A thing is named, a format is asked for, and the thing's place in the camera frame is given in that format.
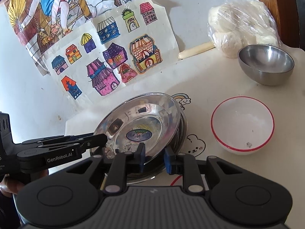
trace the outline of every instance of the wooden frame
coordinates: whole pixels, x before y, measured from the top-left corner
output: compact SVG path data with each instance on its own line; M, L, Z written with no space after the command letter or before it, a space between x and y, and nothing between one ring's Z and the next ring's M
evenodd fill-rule
M299 17L296 0L260 0L273 15L284 44L299 47Z

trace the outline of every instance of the house drawing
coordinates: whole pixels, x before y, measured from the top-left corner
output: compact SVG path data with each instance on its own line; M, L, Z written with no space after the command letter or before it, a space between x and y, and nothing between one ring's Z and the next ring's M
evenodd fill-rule
M58 55L57 57L55 57L52 61L52 68L55 70L55 72L57 73L57 75L59 75L60 73L62 73L66 68L68 68L68 65L64 59L64 57L62 57L61 55Z
M82 93L81 90L77 87L76 82L74 80L72 80L71 78L65 76L61 80L61 82L63 83L65 90L68 91L72 95L74 100L76 100L76 98L79 97L80 94Z
M149 2L140 4L140 12L146 25L157 20L155 10Z
M109 94L120 84L113 70L107 68L104 62L99 61L99 59L87 65L87 73L92 80L92 87L100 95Z
M121 64L119 73L123 83L129 82L131 79L137 76L137 73L128 64Z
M132 30L135 30L139 27L139 23L135 18L135 13L130 9L124 9L122 12L123 20L126 23L128 32L130 33Z
M112 69L117 68L128 59L124 47L114 43L112 43L108 49L103 52L103 56Z
M80 41L81 45L84 46L86 53L90 53L96 48L96 45L89 33L84 33Z
M66 49L66 56L67 56L70 64L73 64L76 60L81 58L81 54L74 44L70 45Z
M97 34L101 39L101 43L105 44L106 42L118 37L119 29L117 28L116 22L113 17L100 22L97 26Z
M149 67L162 62L160 50L155 45L153 38L147 34L130 43L130 53L133 63L140 73Z

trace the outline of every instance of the oval sticker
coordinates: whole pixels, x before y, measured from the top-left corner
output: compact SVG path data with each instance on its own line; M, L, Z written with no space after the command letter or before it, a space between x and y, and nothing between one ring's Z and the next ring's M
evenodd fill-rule
M146 129L131 130L126 134L126 138L130 141L141 142L151 138L152 132Z

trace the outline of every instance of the rolling pin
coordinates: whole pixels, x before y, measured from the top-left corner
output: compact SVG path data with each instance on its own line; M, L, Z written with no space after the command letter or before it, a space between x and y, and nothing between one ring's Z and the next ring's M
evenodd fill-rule
M199 53L206 52L206 51L208 51L210 49L213 49L213 48L215 48L215 46L212 43L212 41L206 42L202 45L195 46L191 49L187 49L187 50L182 51L181 53L178 54L178 58L179 59L186 59L186 58L189 58L191 56L195 56Z

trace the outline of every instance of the white bowl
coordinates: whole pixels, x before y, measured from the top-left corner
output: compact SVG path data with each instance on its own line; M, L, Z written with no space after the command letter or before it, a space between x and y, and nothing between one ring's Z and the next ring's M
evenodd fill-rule
M237 96L215 108L211 128L223 148L234 154L247 155L268 143L273 135L274 119L261 101Z

